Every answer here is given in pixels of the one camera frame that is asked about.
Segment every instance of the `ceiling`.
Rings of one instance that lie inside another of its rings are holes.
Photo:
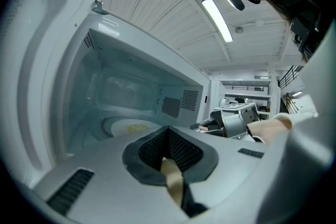
[[[210,72],[264,69],[273,65],[303,65],[290,40],[288,24],[267,3],[242,0],[245,9],[234,9],[227,0],[214,0],[227,22],[233,42],[225,43],[202,7],[202,0],[102,0],[103,8],[136,24],[176,49],[190,62]],[[255,22],[262,20],[262,26]],[[242,34],[234,29],[242,26]]]

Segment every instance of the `metal railing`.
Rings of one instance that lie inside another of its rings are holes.
[[[280,89],[287,87],[294,79],[299,76],[299,72],[302,69],[302,66],[292,66],[284,77],[279,81]]]
[[[295,105],[294,101],[291,97],[289,97],[289,94],[284,94],[283,98],[286,101],[286,108],[289,112],[289,114],[297,114],[299,112],[298,107]]]
[[[264,91],[264,87],[258,87],[258,86],[224,86],[225,89],[230,89],[230,90],[247,90],[247,91]]]

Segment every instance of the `black vent slot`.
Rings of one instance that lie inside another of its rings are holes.
[[[85,36],[85,38],[84,38],[84,43],[85,43],[85,45],[86,45],[87,48],[92,47],[93,49],[95,49],[95,48],[94,48],[94,45],[93,45],[93,41],[92,41],[90,32],[88,32],[88,33],[86,34],[86,36]]]
[[[262,158],[264,155],[263,152],[252,151],[246,148],[241,148],[240,150],[238,150],[238,152],[243,153],[245,155],[252,156],[252,157],[256,157],[256,158]]]
[[[93,175],[93,172],[83,169],[76,171],[47,201],[47,204],[53,210],[65,216]]]

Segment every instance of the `fluorescent light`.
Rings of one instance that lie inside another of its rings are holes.
[[[228,0],[228,1],[229,1],[229,3],[231,4],[231,6],[232,6],[233,8],[235,8],[236,10],[239,10],[239,9],[236,8],[235,5],[231,2],[231,0]]]
[[[293,94],[293,97],[298,96],[300,94],[302,94],[302,92],[297,92],[296,94]]]
[[[224,18],[221,15],[219,9],[217,8],[215,2],[213,0],[203,0],[202,4],[205,7],[205,9],[209,12],[212,19],[214,20],[225,42],[232,42],[233,39],[229,31],[229,28],[227,27]]]

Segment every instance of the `black mesh pad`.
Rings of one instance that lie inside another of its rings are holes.
[[[187,183],[204,181],[218,163],[211,146],[175,129],[163,127],[131,144],[123,152],[127,170],[141,183],[166,185],[160,173],[162,158],[173,159]]]

